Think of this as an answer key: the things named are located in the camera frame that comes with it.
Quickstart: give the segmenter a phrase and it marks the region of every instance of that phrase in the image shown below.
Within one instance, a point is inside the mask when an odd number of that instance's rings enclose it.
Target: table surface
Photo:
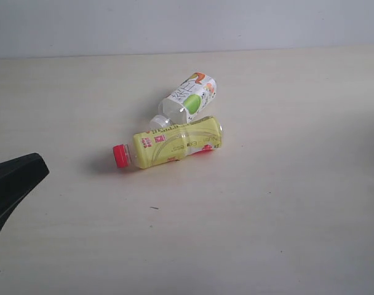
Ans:
[[[223,147],[118,170],[195,71]],[[0,295],[374,294],[374,46],[0,60],[0,162],[32,152]]]

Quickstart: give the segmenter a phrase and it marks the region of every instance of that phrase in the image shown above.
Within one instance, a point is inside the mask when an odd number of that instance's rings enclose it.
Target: black object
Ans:
[[[17,205],[48,174],[39,154],[0,163],[0,231]]]

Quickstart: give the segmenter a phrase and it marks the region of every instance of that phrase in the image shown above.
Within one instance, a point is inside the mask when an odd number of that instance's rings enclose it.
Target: bottle label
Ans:
[[[204,117],[190,124],[138,133],[133,144],[140,168],[180,160],[196,152],[221,146],[221,126],[214,117]]]
[[[173,100],[187,110],[187,122],[190,122],[216,96],[216,81],[208,75],[194,73],[173,91],[168,99]]]

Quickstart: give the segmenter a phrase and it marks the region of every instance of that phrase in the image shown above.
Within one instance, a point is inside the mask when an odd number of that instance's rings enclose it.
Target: red bottle cap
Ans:
[[[116,160],[116,165],[118,168],[124,168],[129,166],[128,153],[125,151],[123,144],[113,147],[114,159]]]

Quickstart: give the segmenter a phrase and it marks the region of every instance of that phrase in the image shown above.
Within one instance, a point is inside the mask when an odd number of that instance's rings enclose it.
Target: plastic bottle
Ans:
[[[190,124],[135,134],[132,144],[115,146],[113,153],[118,168],[135,165],[144,169],[217,149],[221,146],[222,135],[216,118],[204,117]]]
[[[150,129],[190,123],[214,99],[216,89],[216,81],[213,78],[202,73],[192,74],[160,102],[159,114],[151,119]]]

